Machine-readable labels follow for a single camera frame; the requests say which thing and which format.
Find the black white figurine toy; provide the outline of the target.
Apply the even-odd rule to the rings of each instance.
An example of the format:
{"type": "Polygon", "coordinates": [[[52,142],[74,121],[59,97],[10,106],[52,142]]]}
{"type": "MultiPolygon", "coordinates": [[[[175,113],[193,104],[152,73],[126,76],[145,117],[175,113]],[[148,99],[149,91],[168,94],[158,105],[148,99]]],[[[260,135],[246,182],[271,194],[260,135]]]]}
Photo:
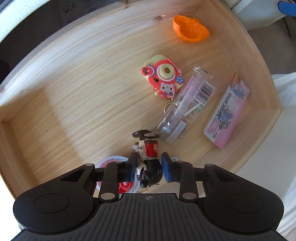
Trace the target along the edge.
{"type": "Polygon", "coordinates": [[[163,177],[162,164],[158,159],[159,135],[149,130],[138,130],[132,136],[138,138],[133,149],[138,156],[136,177],[141,188],[157,185],[163,177]]]}

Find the pink Volcano packet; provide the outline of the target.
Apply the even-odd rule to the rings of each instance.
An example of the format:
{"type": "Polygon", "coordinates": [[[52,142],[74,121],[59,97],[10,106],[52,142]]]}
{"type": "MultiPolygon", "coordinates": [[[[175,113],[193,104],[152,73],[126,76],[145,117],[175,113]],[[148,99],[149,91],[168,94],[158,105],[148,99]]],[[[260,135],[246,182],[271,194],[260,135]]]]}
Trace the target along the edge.
{"type": "Polygon", "coordinates": [[[217,109],[204,129],[205,136],[219,149],[222,150],[228,142],[249,93],[249,87],[235,73],[217,109]]]}

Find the clear plastic packet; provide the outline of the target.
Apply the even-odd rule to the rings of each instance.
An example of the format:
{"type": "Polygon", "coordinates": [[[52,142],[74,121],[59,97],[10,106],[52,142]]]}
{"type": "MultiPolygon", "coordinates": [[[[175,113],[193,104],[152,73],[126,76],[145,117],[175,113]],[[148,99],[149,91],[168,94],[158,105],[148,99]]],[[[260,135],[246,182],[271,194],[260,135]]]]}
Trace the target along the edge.
{"type": "Polygon", "coordinates": [[[166,144],[172,144],[184,136],[189,127],[204,110],[214,93],[213,77],[200,66],[194,66],[186,85],[174,101],[168,105],[154,133],[166,144]]]}

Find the wooden drawer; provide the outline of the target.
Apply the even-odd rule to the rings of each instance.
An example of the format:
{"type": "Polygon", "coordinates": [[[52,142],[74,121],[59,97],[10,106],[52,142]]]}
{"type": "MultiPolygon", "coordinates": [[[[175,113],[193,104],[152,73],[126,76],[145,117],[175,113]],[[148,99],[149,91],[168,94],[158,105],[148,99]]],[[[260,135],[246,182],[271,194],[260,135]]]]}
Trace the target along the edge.
{"type": "Polygon", "coordinates": [[[1,95],[1,176],[13,197],[85,163],[129,156],[132,133],[152,129],[166,100],[140,74],[156,54],[188,78],[195,65],[212,77],[214,93],[188,132],[159,151],[201,167],[238,171],[277,121],[282,107],[254,41],[220,1],[126,1],[90,13],[32,51],[1,95]],[[173,17],[196,18],[209,30],[186,42],[173,17]],[[224,149],[203,133],[234,73],[250,88],[224,149]]]}

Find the orange plastic pumpkin half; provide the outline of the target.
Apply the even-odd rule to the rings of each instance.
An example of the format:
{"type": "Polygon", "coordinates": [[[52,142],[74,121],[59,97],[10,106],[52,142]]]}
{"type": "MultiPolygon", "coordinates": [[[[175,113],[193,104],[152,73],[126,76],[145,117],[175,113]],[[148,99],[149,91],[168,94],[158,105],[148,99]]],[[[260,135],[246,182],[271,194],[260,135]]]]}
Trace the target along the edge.
{"type": "Polygon", "coordinates": [[[196,18],[182,15],[173,17],[173,30],[179,38],[186,42],[202,42],[210,35],[209,30],[196,18]]]}

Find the blue gripper pad top right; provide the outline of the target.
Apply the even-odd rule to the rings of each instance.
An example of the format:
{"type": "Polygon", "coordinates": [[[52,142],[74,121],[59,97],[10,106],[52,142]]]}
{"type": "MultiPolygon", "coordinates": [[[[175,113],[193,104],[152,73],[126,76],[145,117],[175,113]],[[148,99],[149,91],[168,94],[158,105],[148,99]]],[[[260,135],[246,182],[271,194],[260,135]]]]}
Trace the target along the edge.
{"type": "Polygon", "coordinates": [[[295,2],[279,1],[277,3],[279,11],[287,16],[296,17],[296,4],[295,2]]]}

